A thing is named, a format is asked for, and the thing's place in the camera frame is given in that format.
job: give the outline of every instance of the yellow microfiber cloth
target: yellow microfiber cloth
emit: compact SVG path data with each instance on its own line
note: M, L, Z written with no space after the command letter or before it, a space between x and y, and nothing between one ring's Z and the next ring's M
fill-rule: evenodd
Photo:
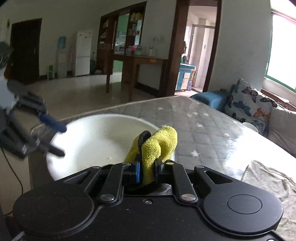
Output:
M139 136L133 141L130 151L128 152L125 162L133 163L136 154L139 153L138 140ZM165 162L175 150L178 142L176 130L170 126L164 126L156 131L142 145L142 166L143 166L143 185L154 181L153 164L154 160L161 157Z

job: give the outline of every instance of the gray towel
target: gray towel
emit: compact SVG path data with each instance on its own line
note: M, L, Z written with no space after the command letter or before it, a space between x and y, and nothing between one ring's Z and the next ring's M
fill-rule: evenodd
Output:
M273 169L267 169L258 161L246 168L242 181L277 196L284 207L284 214L276 232L287 241L296 241L296 184Z

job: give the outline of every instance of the butterfly pillow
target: butterfly pillow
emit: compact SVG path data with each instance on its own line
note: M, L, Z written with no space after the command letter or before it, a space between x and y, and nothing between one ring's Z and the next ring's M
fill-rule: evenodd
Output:
M224 112L240 122L251 123L263 134L272 107L278 107L273 99L262 94L244 79L239 79L232 87Z

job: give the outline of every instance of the white basin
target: white basin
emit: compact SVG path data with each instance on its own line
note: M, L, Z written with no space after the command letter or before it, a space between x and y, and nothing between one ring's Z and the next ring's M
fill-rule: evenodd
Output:
M67 125L51 144L65 151L64 157L46 155L47 167L54 180L91 166L123 162L133 140L143 131L155 133L159 128L148 121L119 114L92 115Z

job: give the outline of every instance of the green window frame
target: green window frame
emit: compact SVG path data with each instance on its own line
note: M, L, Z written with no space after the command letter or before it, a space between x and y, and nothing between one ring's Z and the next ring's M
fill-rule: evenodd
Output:
M279 15L281 17L284 17L286 20L290 21L290 22L293 22L294 24L296 24L296 21L282 13L279 13L279 12L276 12L276 11L272 11L272 15ZM271 47L272 47L272 34L273 34L273 18L271 18L271 32L270 32L270 42L269 42L269 54L268 54L268 61L267 61L267 65L266 65L266 69L265 69L265 77L268 78L268 79L271 79L273 80L274 82L277 82L278 84L286 87L287 89L293 91L294 93L296 93L296 89L293 89L292 87L286 85L285 83L267 75L267 72L268 72L268 67L269 67L269 61L270 61L270 55L271 55Z

